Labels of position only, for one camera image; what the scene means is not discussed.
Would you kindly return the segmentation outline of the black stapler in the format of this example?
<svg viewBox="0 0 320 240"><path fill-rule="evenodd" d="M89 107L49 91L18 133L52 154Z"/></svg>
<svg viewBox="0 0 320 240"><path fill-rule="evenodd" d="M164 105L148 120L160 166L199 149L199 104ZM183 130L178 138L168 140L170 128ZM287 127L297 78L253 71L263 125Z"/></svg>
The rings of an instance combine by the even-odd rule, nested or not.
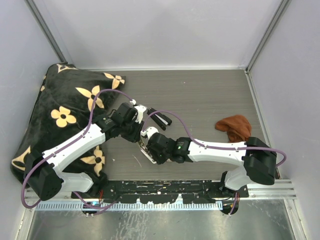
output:
<svg viewBox="0 0 320 240"><path fill-rule="evenodd" d="M172 120L162 113L156 113L150 117L163 131L172 124Z"/></svg>

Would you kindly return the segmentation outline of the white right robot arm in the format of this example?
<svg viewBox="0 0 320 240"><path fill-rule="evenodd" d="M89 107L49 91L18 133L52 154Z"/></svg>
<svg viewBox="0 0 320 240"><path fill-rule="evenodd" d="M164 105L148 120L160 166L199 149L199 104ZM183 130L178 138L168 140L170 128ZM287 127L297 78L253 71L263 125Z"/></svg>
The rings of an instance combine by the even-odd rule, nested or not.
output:
<svg viewBox="0 0 320 240"><path fill-rule="evenodd" d="M257 183L271 186L276 179L277 154L256 137L238 143L218 143L180 137L176 140L148 127L140 133L147 139L141 148L143 154L154 164L170 160L179 164L215 162L235 165L234 170L222 174L219 191L231 197L242 187Z"/></svg>

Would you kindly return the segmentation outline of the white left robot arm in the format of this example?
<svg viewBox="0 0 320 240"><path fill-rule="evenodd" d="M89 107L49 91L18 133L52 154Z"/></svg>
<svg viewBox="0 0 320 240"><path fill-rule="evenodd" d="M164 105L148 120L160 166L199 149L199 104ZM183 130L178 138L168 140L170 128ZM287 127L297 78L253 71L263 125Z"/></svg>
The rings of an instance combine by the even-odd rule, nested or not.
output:
<svg viewBox="0 0 320 240"><path fill-rule="evenodd" d="M47 201L60 191L82 192L88 198L100 193L100 185L87 173L69 173L65 168L90 149L121 136L137 143L147 111L144 105L122 103L112 114L102 114L88 126L56 147L42 153L34 150L25 159L24 179L41 201Z"/></svg>

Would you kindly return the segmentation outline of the black floral cushion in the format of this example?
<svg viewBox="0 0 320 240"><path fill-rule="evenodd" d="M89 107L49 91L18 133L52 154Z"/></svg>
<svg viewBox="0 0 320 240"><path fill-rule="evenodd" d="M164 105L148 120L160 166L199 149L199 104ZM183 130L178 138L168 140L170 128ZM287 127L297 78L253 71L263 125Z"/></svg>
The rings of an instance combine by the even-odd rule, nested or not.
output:
<svg viewBox="0 0 320 240"><path fill-rule="evenodd" d="M90 112L96 117L108 112L126 78L118 73L76 68L66 62L51 65L42 82L28 127L10 170L24 181L26 159L63 143L87 127Z"/></svg>

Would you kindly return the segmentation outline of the orange brown cloth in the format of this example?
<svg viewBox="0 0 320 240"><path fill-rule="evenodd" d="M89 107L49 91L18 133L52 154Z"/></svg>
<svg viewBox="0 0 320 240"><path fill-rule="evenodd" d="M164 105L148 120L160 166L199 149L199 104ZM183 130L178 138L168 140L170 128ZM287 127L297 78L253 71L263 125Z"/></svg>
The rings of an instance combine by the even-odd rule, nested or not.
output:
<svg viewBox="0 0 320 240"><path fill-rule="evenodd" d="M215 129L225 132L229 143L245 142L252 135L252 126L243 115L237 114L219 120Z"/></svg>

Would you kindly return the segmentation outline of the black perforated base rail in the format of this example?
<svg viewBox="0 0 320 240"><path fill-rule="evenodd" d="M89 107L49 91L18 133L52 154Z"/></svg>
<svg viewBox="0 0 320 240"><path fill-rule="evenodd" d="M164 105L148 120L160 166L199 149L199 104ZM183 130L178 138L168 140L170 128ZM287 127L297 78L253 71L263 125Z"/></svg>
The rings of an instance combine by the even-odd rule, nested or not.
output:
<svg viewBox="0 0 320 240"><path fill-rule="evenodd" d="M110 180L95 194L80 193L83 199L101 198L103 203L172 204L182 198L184 204L215 203L229 200L232 191L223 192L212 180Z"/></svg>

